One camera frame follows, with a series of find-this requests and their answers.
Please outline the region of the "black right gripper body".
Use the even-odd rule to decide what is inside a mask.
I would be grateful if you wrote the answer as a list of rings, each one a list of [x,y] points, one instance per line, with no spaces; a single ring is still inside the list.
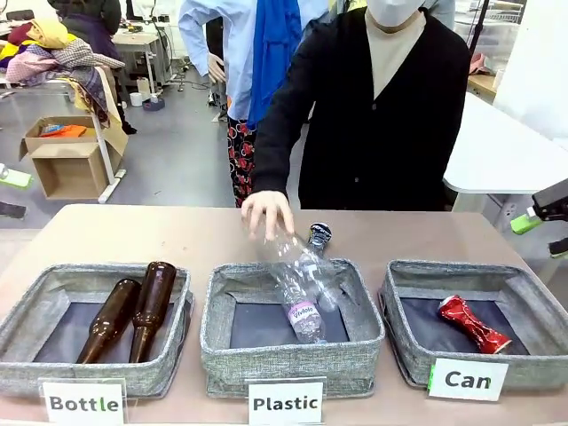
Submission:
[[[568,179],[532,195],[533,210],[542,221],[566,221],[568,214]]]

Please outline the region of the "person right hand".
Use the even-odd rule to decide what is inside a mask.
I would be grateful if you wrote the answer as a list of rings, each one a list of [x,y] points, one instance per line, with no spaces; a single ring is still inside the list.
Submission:
[[[293,212],[284,193],[278,191],[253,193],[241,204],[241,219],[251,239],[256,238],[256,231],[262,218],[265,223],[264,237],[269,241],[275,238],[278,225],[282,225],[290,235],[295,233]]]

